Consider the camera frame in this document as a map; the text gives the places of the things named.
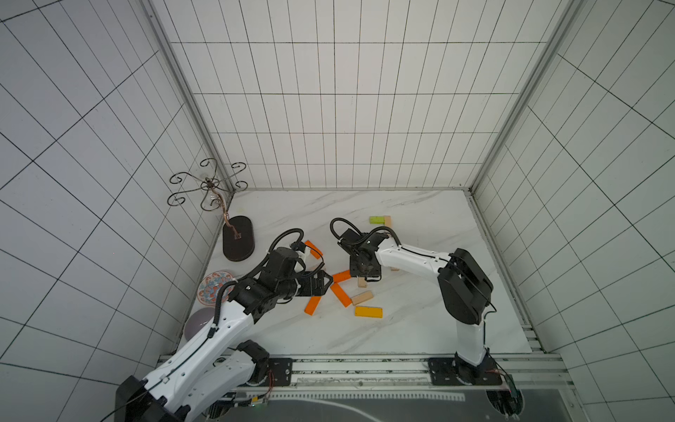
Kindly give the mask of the natural wood block small diagonal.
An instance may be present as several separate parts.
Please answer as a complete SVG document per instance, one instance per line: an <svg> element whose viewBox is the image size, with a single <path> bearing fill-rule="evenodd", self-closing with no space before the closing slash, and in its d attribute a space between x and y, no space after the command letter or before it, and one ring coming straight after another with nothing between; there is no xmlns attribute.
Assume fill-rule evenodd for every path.
<svg viewBox="0 0 675 422"><path fill-rule="evenodd" d="M351 300L354 306L358 306L366 301L372 300L373 298L374 294L371 291L364 291L358 295L353 296Z"/></svg>

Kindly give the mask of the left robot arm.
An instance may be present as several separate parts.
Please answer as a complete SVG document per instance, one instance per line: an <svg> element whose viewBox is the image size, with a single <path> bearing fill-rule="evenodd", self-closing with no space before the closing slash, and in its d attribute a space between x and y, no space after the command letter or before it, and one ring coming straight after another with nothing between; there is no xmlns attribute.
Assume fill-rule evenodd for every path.
<svg viewBox="0 0 675 422"><path fill-rule="evenodd" d="M322 264L307 269L308 254L321 256L302 242L272 248L249 274L225 282L204 327L143 379L119 386L110 420L193 421L240 386L272 388L270 354L245 334L276 305L327 292L332 277Z"/></svg>

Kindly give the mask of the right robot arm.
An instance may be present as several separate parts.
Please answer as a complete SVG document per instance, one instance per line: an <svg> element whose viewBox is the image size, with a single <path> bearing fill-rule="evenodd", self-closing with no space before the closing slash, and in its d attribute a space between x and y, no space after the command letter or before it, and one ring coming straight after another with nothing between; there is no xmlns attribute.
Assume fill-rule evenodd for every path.
<svg viewBox="0 0 675 422"><path fill-rule="evenodd" d="M468 251L436 252L406 245L384 226L368 233L351 228L334 237L350 257L353 276L376 282L389 267L439 286L445 309L456 323L458 346L451 370L459 383L476 385L497 369L485 345L484 321L486 309L494 307L494 286Z"/></svg>

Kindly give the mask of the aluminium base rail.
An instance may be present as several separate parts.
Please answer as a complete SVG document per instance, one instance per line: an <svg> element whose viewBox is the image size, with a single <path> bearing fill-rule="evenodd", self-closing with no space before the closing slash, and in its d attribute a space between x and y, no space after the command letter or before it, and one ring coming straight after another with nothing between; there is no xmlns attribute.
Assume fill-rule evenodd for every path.
<svg viewBox="0 0 675 422"><path fill-rule="evenodd" d="M274 392L283 390L561 389L572 380L562 358L546 353L494 353L483 369L450 355L371 354L273 356Z"/></svg>

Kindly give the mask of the patterned round plate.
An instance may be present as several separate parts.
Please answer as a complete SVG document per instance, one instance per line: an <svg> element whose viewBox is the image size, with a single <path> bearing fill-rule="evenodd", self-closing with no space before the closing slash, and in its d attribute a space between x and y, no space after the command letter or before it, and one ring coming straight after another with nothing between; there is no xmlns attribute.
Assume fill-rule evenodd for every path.
<svg viewBox="0 0 675 422"><path fill-rule="evenodd" d="M198 302L205 307L214 307L216 305L216 297L221 286L227 282L235 280L236 278L230 272L224 270L207 274L198 287Z"/></svg>

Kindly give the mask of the orange block lower left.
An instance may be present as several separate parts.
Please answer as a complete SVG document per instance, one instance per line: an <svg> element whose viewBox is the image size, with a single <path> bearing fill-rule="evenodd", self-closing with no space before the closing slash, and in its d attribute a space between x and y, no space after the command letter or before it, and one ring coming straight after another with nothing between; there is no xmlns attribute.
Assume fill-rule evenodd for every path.
<svg viewBox="0 0 675 422"><path fill-rule="evenodd" d="M304 313L313 316L316 312L316 308L318 307L318 304L320 304L322 297L321 296L313 296L311 299L309 299L307 306L304 309Z"/></svg>

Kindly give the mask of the orange block far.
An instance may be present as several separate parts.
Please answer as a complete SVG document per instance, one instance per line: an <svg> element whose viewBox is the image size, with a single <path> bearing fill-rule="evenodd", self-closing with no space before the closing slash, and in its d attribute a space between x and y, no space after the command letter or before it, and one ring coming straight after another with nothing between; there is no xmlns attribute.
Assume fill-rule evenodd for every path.
<svg viewBox="0 0 675 422"><path fill-rule="evenodd" d="M319 251L312 242L307 240L307 241L304 242L304 244L309 248L309 251L310 251L311 255L316 260L319 260L320 258L323 258L323 253L321 251Z"/></svg>

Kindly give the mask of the orange block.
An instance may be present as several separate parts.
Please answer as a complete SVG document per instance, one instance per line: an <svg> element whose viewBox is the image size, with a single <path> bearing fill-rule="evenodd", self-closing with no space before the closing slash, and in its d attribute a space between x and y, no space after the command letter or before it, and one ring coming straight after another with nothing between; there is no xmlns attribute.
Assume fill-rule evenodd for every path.
<svg viewBox="0 0 675 422"><path fill-rule="evenodd" d="M334 283L341 283L341 282L343 282L343 281L348 281L348 280L350 280L351 278L353 278L353 276L351 275L350 271L349 271L349 270L346 270L346 271L343 271L343 272L334 274L334 276L333 276L333 282L334 282Z"/></svg>
<svg viewBox="0 0 675 422"><path fill-rule="evenodd" d="M304 242L304 244L309 248L309 251L310 251L311 255L316 260L319 260L320 258L323 258L323 253L321 251L319 251L312 242L307 240L307 241Z"/></svg>
<svg viewBox="0 0 675 422"><path fill-rule="evenodd" d="M333 283L330 286L330 290L334 293L334 295L344 307L349 307L353 304L352 299L347 295L339 283Z"/></svg>
<svg viewBox="0 0 675 422"><path fill-rule="evenodd" d="M304 309L304 313L313 316L316 312L316 308L318 307L318 304L320 304L322 297L321 296L313 296L311 299L309 299L307 306Z"/></svg>

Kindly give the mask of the orange block lower middle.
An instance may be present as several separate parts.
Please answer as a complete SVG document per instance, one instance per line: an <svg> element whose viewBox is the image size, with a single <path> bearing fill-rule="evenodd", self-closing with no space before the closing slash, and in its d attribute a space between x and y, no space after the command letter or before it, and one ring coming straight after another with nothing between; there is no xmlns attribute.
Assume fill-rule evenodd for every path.
<svg viewBox="0 0 675 422"><path fill-rule="evenodd" d="M330 286L330 290L334 293L334 295L344 307L349 307L353 304L352 299L347 295L339 283L333 283Z"/></svg>

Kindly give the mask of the yellow block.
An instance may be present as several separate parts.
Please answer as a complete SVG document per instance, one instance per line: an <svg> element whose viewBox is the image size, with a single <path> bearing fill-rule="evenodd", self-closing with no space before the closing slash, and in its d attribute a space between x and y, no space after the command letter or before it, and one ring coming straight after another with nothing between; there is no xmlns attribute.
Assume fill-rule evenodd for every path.
<svg viewBox="0 0 675 422"><path fill-rule="evenodd" d="M376 307L357 306L354 310L358 318L383 318L383 309Z"/></svg>

